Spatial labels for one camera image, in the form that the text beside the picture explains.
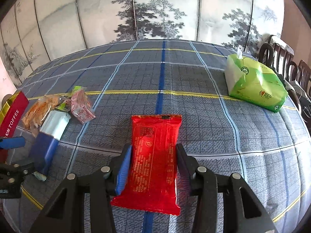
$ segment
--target gray cloth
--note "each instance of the gray cloth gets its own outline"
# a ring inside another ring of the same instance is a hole
[[[161,47],[165,50],[150,50]],[[24,189],[40,205],[46,204],[68,173],[90,174],[119,155],[131,141],[131,115],[152,115],[160,109],[163,114],[182,114],[178,142],[189,155],[215,173],[240,173],[278,231],[292,232],[311,201],[310,192],[304,192],[311,183],[310,136],[290,98],[273,113],[228,97],[223,69],[233,53],[232,48],[202,42],[140,40],[99,46],[39,67],[21,86],[28,98],[84,86],[93,92],[89,99],[96,118],[86,125],[72,118],[47,181],[28,176]],[[30,100],[28,108],[35,101]],[[9,163],[27,157],[33,143],[31,134],[20,128],[15,135],[24,136],[27,144],[9,152]],[[191,232],[197,200],[179,181],[177,188],[181,215],[155,213],[153,233]],[[90,232],[89,196],[85,205],[85,232]],[[21,232],[28,232],[38,207],[24,194],[20,200],[4,201],[6,217]],[[117,232],[142,231],[144,211],[113,207],[113,214]],[[219,195],[217,231],[222,227]]]

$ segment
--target gray plaid tablecloth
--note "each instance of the gray plaid tablecloth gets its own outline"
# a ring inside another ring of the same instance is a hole
[[[90,174],[119,155],[131,141],[131,115],[158,112],[182,114],[178,142],[186,152],[215,173],[239,172],[278,231],[292,232],[311,202],[309,133],[290,98],[273,113],[228,97],[223,69],[231,53],[230,48],[201,42],[131,41],[83,50],[35,70],[21,86],[29,107],[42,95],[70,92],[80,85],[86,87],[96,119],[82,125],[72,118],[47,181],[28,176],[22,198],[4,201],[13,227],[28,232],[68,173]],[[24,136],[27,143],[24,149],[9,152],[8,163],[26,158],[34,140],[22,128],[15,135]],[[113,207],[117,232],[190,232],[197,200],[181,183],[177,188],[180,216]],[[221,195],[218,200],[221,232]],[[86,196],[85,232],[90,227]]]

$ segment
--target green package label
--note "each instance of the green package label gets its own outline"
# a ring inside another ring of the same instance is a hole
[[[288,96],[277,75],[256,60],[236,54],[227,58],[225,77],[229,95],[278,112]]]

